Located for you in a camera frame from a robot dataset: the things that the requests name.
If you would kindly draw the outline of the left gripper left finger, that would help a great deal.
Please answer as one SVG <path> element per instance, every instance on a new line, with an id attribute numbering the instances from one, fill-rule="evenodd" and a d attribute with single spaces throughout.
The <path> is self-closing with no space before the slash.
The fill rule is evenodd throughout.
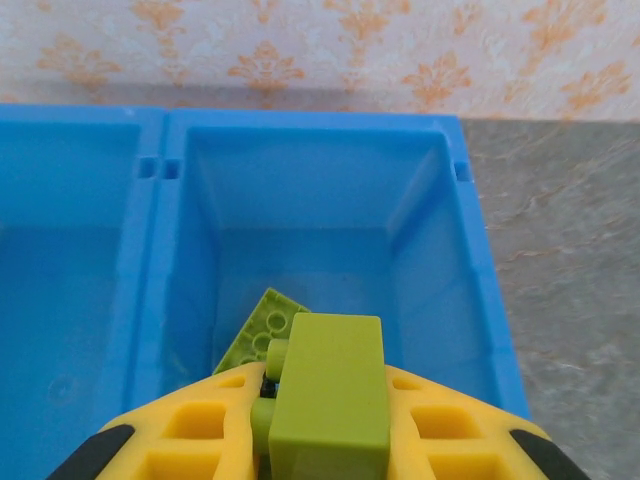
<path id="1" fill-rule="evenodd" d="M 51 479 L 257 479 L 250 411 L 265 364 L 197 381 L 119 415 Z"/>

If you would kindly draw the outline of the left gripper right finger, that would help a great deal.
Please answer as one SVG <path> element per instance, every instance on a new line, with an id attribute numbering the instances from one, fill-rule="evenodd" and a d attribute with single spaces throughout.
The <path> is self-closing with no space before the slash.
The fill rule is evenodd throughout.
<path id="1" fill-rule="evenodd" d="M 584 479 L 539 426 L 444 385 L 386 368 L 389 479 Z"/>

